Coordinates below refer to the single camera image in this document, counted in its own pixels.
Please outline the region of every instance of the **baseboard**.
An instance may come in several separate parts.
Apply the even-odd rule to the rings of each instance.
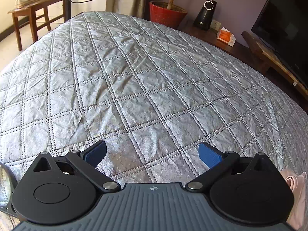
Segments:
[[[29,21],[29,17],[22,18],[21,20],[18,21],[18,25],[20,26],[21,24]],[[4,38],[9,36],[11,33],[15,31],[14,25],[12,24],[10,27],[8,27],[6,30],[2,31],[0,33],[0,41],[2,41]]]

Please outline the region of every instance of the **wooden chair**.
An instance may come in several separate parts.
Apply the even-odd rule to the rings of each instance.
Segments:
[[[47,6],[51,5],[53,3],[56,2],[60,2],[63,1],[63,14],[59,15],[51,20],[49,20],[48,17],[48,9]],[[67,21],[67,15],[66,15],[66,0],[38,0],[35,1],[31,4],[28,4],[22,8],[16,8],[13,10],[10,10],[8,13],[12,13],[12,17],[13,17],[13,24],[14,24],[14,28],[15,28],[15,33],[16,33],[16,38],[17,38],[17,44],[18,44],[18,50],[21,51],[22,50],[22,45],[21,45],[21,38],[20,38],[20,32],[19,29],[28,25],[30,23],[30,28],[31,28],[31,33],[32,33],[32,39],[33,42],[36,42],[38,40],[38,30],[47,26],[47,29],[50,31],[51,27],[50,27],[50,23],[60,19],[60,18],[64,18],[64,21]],[[44,9],[44,14],[40,15],[40,16],[36,16],[35,12],[39,9]],[[29,21],[27,21],[26,23],[22,24],[22,25],[18,25],[18,17],[19,16],[29,16]],[[39,18],[45,17],[45,23],[43,23],[40,26],[36,26],[36,20]]]

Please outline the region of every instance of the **gray bedspread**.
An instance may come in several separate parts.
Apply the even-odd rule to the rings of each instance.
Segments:
[[[108,151],[97,168],[121,185],[186,183],[208,169],[202,141],[308,168],[308,115],[260,73],[163,25],[88,12],[0,73],[0,161],[20,180],[39,152],[100,139]]]

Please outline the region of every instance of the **floor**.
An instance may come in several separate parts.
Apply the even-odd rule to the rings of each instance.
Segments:
[[[43,22],[37,22],[37,26],[43,24]],[[58,27],[59,23],[51,23],[51,29]],[[38,31],[38,38],[48,33],[47,27],[44,27]],[[27,25],[20,29],[21,43],[23,46],[22,51],[18,51],[17,40],[15,32],[10,34],[8,37],[0,41],[0,72],[7,66],[16,56],[22,53],[32,43],[32,35],[30,25]]]

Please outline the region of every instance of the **black speaker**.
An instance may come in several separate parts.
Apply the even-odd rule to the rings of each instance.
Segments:
[[[214,0],[206,0],[193,23],[194,26],[203,30],[210,29],[216,5],[217,2]]]

